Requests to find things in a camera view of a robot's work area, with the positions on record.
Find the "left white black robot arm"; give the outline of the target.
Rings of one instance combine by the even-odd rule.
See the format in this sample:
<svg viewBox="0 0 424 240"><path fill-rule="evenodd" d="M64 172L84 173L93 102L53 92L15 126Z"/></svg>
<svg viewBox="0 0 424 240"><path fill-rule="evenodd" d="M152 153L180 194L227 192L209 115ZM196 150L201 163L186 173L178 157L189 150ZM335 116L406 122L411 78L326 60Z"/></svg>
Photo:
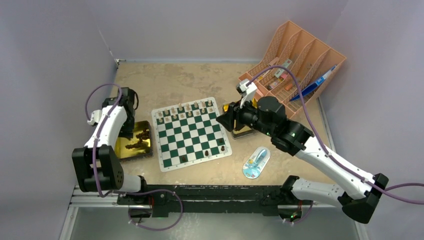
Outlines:
<svg viewBox="0 0 424 240"><path fill-rule="evenodd" d="M75 148L71 158L82 192L97 192L101 197L117 191L129 193L138 205L146 203L149 191L142 176L124 173L115 153L118 138L134 135L138 95L129 87L119 87L117 96L106 98L101 109L87 115L95 130L83 147Z"/></svg>

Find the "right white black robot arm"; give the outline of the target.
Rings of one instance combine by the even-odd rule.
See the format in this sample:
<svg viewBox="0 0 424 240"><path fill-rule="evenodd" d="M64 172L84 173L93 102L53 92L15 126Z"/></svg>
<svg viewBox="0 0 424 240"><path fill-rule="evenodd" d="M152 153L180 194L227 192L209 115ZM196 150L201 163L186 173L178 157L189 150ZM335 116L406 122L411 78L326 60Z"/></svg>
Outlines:
<svg viewBox="0 0 424 240"><path fill-rule="evenodd" d="M278 150L307 162L335 182L331 185L291 176L280 191L284 202L310 200L332 205L356 222L370 222L382 196L378 189L386 188L388 177L364 171L321 145L310 129L288 119L285 106L275 97L262 97L257 106L232 102L216 121L229 132L249 127L269 136Z"/></svg>

